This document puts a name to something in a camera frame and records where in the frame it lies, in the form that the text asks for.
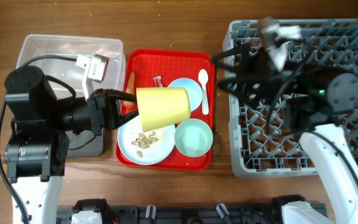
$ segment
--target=light blue bowl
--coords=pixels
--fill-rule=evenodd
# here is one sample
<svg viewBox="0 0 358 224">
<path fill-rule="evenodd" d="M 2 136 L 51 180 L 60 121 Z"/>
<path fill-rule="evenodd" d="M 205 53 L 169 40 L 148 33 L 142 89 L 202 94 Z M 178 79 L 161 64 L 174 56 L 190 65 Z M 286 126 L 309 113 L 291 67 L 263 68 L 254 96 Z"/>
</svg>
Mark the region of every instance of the light blue bowl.
<svg viewBox="0 0 358 224">
<path fill-rule="evenodd" d="M 175 145 L 188 157 L 206 154 L 213 142 L 212 130 L 200 119 L 188 119 L 180 123 L 175 131 Z"/>
<path fill-rule="evenodd" d="M 203 91 L 201 90 L 200 85 L 189 78 L 178 78 L 169 84 L 168 87 L 183 87 L 187 91 L 190 101 L 190 110 L 194 111 L 197 107 L 200 106 L 203 100 Z"/>
</svg>

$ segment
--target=wooden table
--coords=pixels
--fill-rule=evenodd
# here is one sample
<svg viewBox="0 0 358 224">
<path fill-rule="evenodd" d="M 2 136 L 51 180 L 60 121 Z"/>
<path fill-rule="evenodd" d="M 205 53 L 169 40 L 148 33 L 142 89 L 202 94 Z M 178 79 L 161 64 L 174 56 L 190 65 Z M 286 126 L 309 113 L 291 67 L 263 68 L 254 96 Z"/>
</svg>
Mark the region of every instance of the wooden table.
<svg viewBox="0 0 358 224">
<path fill-rule="evenodd" d="M 77 35 L 121 39 L 124 53 L 138 48 L 222 51 L 229 23 L 237 19 L 323 19 L 358 17 L 358 1 L 97 1 L 0 0 L 0 109 L 4 79 L 11 72 L 29 34 Z M 224 77 L 218 71 L 218 79 Z M 214 149 L 202 172 L 124 167 L 114 157 L 116 132 L 107 133 L 106 152 L 100 157 L 69 159 L 60 206 L 77 200 L 106 198 L 110 205 L 216 205 L 268 202 L 271 197 L 302 194 L 328 203 L 318 176 L 239 179 L 231 171 L 228 135 L 228 96 L 217 91 Z M 2 148 L 11 132 L 5 115 Z M 12 202 L 0 178 L 0 223 L 11 223 Z"/>
</svg>

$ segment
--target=gray basket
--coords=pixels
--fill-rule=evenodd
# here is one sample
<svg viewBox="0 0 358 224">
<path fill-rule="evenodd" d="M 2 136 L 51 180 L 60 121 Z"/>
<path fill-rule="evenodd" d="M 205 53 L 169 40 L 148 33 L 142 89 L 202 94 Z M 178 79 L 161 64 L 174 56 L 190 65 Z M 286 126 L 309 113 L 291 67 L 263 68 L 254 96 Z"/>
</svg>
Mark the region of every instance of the gray basket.
<svg viewBox="0 0 358 224">
<path fill-rule="evenodd" d="M 302 27 L 302 38 L 313 41 L 314 49 L 325 47 L 313 52 L 309 63 L 320 65 L 334 65 L 348 69 L 358 75 L 358 19 L 318 19 L 318 20 L 278 20 L 281 26 L 299 25 Z M 251 55 L 259 47 L 257 20 L 233 21 L 223 40 L 223 50 L 229 50 L 243 43 L 251 46 Z M 307 54 L 302 45 L 290 44 L 288 60 L 301 61 Z M 224 59 L 233 65 L 235 56 Z M 235 77 L 236 74 L 225 71 L 225 77 Z M 284 96 L 275 105 L 272 114 L 275 134 L 283 130 L 281 107 L 286 98 Z M 267 105 L 259 103 L 256 110 L 239 102 L 229 95 L 230 104 L 230 147 L 232 169 L 238 177 L 265 176 L 298 176 L 314 175 L 317 169 L 303 152 L 302 148 L 292 136 L 275 139 L 266 136 L 265 117 L 269 112 Z M 348 139 L 349 148 L 358 164 L 358 102 L 353 113 L 344 114 L 342 127 Z"/>
</svg>

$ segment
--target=white spoon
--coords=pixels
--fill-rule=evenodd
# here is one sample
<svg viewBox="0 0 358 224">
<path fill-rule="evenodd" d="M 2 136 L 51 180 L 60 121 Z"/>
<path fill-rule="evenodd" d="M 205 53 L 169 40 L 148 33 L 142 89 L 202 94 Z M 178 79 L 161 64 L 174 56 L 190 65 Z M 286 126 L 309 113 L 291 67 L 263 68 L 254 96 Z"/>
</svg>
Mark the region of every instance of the white spoon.
<svg viewBox="0 0 358 224">
<path fill-rule="evenodd" d="M 204 115 L 209 113 L 208 99 L 206 96 L 206 83 L 208 83 L 208 73 L 205 69 L 201 69 L 198 74 L 198 81 L 201 83 L 201 88 L 203 89 L 203 101 L 201 103 L 202 111 Z"/>
</svg>

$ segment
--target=yellow cylinder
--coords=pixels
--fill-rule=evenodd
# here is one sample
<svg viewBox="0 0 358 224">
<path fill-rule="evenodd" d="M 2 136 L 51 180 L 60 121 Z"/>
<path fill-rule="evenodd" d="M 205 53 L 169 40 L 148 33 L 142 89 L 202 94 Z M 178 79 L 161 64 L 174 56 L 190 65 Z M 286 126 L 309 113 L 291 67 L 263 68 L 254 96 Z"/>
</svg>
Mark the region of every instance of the yellow cylinder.
<svg viewBox="0 0 358 224">
<path fill-rule="evenodd" d="M 143 132 L 190 118 L 190 102 L 184 88 L 137 88 L 137 107 Z"/>
</svg>

